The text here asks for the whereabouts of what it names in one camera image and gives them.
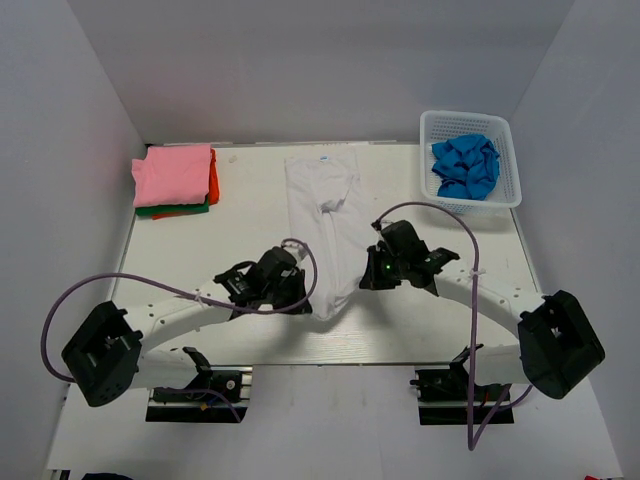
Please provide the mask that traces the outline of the white t shirt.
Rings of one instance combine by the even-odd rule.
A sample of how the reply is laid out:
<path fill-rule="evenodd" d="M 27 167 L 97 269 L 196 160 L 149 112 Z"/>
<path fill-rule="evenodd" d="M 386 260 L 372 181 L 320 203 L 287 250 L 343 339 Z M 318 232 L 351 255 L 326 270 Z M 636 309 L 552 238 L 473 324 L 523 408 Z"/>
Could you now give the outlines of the white t shirt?
<path fill-rule="evenodd" d="M 357 290 L 374 243 L 371 201 L 356 155 L 347 150 L 285 161 L 291 235 L 311 248 L 318 280 L 310 304 L 318 320 L 336 316 Z"/>

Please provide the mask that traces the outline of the blue t shirt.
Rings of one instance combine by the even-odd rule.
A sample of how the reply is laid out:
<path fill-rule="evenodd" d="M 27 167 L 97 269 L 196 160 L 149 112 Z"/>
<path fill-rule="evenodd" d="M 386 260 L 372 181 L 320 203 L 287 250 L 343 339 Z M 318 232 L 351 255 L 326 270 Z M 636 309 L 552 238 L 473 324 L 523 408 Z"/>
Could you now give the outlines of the blue t shirt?
<path fill-rule="evenodd" d="M 467 134 L 431 146 L 432 172 L 440 179 L 438 195 L 458 200 L 484 201 L 500 175 L 500 153 L 482 134 Z"/>

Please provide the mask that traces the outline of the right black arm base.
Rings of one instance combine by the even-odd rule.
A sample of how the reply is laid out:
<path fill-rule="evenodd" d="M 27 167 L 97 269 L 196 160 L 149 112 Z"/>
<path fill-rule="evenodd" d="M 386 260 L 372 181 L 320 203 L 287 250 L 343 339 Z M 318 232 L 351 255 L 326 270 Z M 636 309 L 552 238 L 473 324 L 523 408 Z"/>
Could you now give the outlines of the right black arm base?
<path fill-rule="evenodd" d="M 419 422 L 422 426 L 467 424 L 467 382 L 460 382 L 451 370 L 418 369 L 410 385 L 417 393 Z M 475 425 L 479 426 L 487 417 L 502 390 L 500 385 L 475 387 Z"/>

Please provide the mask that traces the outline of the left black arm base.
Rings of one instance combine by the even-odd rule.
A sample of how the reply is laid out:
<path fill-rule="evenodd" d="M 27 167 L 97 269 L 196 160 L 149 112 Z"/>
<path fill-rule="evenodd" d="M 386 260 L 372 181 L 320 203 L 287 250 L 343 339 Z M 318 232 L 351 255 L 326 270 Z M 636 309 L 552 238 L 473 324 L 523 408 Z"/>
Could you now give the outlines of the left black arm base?
<path fill-rule="evenodd" d="M 194 347 L 154 352 L 148 360 L 147 422 L 236 424 L 244 419 L 252 368 L 215 366 Z"/>

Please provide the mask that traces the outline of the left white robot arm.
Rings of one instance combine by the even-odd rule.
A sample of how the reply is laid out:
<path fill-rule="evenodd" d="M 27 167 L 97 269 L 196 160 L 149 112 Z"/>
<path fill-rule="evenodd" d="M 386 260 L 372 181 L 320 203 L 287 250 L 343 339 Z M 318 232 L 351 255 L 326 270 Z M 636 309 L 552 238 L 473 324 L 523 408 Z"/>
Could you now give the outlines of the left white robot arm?
<path fill-rule="evenodd" d="M 286 239 L 258 261 L 243 261 L 200 287 L 167 286 L 170 297 L 135 307 L 113 301 L 95 306 L 62 350 L 61 357 L 91 407 L 102 407 L 131 388 L 163 390 L 199 399 L 210 391 L 211 366 L 194 347 L 159 347 L 203 327 L 243 314 L 309 314 L 315 286 L 301 267 L 313 255 Z"/>

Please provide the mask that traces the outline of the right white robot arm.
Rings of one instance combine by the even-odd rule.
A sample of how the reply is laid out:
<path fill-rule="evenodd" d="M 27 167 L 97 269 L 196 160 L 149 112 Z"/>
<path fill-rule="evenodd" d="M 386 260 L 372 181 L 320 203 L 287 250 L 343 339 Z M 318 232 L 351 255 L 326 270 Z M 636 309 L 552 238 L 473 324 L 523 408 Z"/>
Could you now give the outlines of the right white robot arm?
<path fill-rule="evenodd" d="M 511 345 L 467 347 L 450 362 L 452 388 L 463 398 L 477 397 L 488 385 L 529 384 L 562 399 L 605 359 L 574 295 L 525 291 L 474 271 L 451 250 L 429 249 L 402 220 L 383 228 L 368 247 L 359 286 L 391 290 L 404 282 L 476 309 L 515 337 Z"/>

